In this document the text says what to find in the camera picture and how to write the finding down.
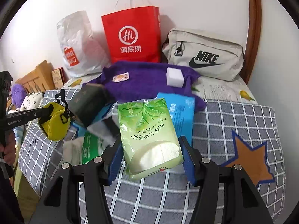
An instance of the green and white package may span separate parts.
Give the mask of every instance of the green and white package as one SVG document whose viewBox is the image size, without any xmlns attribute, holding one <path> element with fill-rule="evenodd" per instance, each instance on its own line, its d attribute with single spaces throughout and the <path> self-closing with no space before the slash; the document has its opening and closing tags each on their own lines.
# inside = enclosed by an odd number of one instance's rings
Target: green and white package
<svg viewBox="0 0 299 224">
<path fill-rule="evenodd" d="M 165 99 L 121 104 L 118 117 L 130 179 L 142 179 L 183 162 Z"/>
<path fill-rule="evenodd" d="M 90 132 L 86 132 L 82 146 L 82 164 L 89 162 L 97 156 L 103 154 L 103 140 Z"/>
</svg>

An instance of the bolt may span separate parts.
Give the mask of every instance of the bolt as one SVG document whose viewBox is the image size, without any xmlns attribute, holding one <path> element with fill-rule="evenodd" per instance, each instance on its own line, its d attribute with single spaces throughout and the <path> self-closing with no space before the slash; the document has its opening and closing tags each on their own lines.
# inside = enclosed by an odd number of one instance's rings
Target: bolt
<svg viewBox="0 0 299 224">
<path fill-rule="evenodd" d="M 235 165 L 235 169 L 236 169 L 236 170 L 242 170 L 242 166 L 241 166 L 240 164 L 236 164 L 236 165 Z"/>
<path fill-rule="evenodd" d="M 201 161 L 202 161 L 203 163 L 209 163 L 211 160 L 210 160 L 209 158 L 207 158 L 207 157 L 203 157 L 203 158 L 201 159 Z"/>
<path fill-rule="evenodd" d="M 61 165 L 61 167 L 62 167 L 63 169 L 66 169 L 66 168 L 68 168 L 69 166 L 70 166 L 70 164 L 69 164 L 68 162 L 65 162 L 64 164 Z"/>
<path fill-rule="evenodd" d="M 99 156 L 97 156 L 95 159 L 94 159 L 94 162 L 95 163 L 99 163 L 99 162 L 101 162 L 103 159 L 101 158 L 101 157 L 99 157 Z"/>
</svg>

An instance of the gray checkered cloth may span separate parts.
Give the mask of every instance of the gray checkered cloth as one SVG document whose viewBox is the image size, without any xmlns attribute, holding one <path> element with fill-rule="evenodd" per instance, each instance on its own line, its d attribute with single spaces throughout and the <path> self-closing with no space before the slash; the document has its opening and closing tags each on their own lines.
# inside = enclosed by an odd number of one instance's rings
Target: gray checkered cloth
<svg viewBox="0 0 299 224">
<path fill-rule="evenodd" d="M 66 90 L 65 100 L 70 101 L 78 91 Z M 55 95 L 59 92 L 60 90 L 46 91 L 42 106 L 54 101 Z M 19 167 L 38 195 L 42 195 L 44 188 L 50 183 L 59 168 L 63 142 L 73 140 L 76 133 L 77 128 L 70 126 L 63 140 L 50 141 L 39 128 L 38 119 L 33 120 L 20 149 Z"/>
<path fill-rule="evenodd" d="M 194 115 L 193 147 L 222 164 L 235 156 L 231 130 L 252 148 L 268 141 L 267 163 L 275 182 L 261 184 L 258 190 L 275 220 L 284 206 L 285 169 L 274 111 L 264 106 L 209 100 L 205 111 Z M 165 171 L 132 182 L 124 170 L 123 162 L 116 180 L 104 187 L 114 224 L 189 223 L 199 189 L 185 175 Z M 84 184 L 80 185 L 79 197 L 81 221 L 88 223 Z M 220 184 L 215 223 L 221 223 L 223 202 L 224 185 Z"/>
</svg>

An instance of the blue gripper pad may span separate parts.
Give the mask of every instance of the blue gripper pad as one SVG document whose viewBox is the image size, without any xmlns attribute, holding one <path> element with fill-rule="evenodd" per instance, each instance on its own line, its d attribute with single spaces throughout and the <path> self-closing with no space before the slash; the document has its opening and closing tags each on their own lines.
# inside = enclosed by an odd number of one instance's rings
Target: blue gripper pad
<svg viewBox="0 0 299 224">
<path fill-rule="evenodd" d="M 116 179 L 116 176 L 119 172 L 121 161 L 123 160 L 123 145 L 122 143 L 119 144 L 111 163 L 109 164 L 108 169 L 108 183 L 109 185 Z"/>
<path fill-rule="evenodd" d="M 190 154 L 188 152 L 187 147 L 190 148 L 189 149 L 190 151 L 192 151 L 192 148 L 190 147 L 188 141 L 187 141 L 188 146 L 186 147 L 185 143 L 183 142 L 183 137 L 179 138 L 179 143 L 180 143 L 181 150 L 182 150 L 182 153 L 183 153 L 183 158 L 184 158 L 183 167 L 184 167 L 185 175 L 186 175 L 188 181 L 190 181 L 190 183 L 192 185 L 195 185 L 196 184 L 196 179 L 195 179 L 195 165 L 194 165 L 194 163 L 193 163 L 193 161 L 191 159 L 191 156 L 190 156 Z"/>
</svg>

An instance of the black box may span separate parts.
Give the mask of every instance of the black box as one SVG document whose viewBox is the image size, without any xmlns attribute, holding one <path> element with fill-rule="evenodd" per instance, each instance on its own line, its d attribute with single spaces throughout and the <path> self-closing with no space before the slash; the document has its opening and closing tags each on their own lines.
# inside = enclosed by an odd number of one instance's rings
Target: black box
<svg viewBox="0 0 299 224">
<path fill-rule="evenodd" d="M 70 100 L 68 108 L 75 115 L 76 123 L 87 128 L 110 101 L 111 97 L 102 84 L 87 83 Z"/>
</svg>

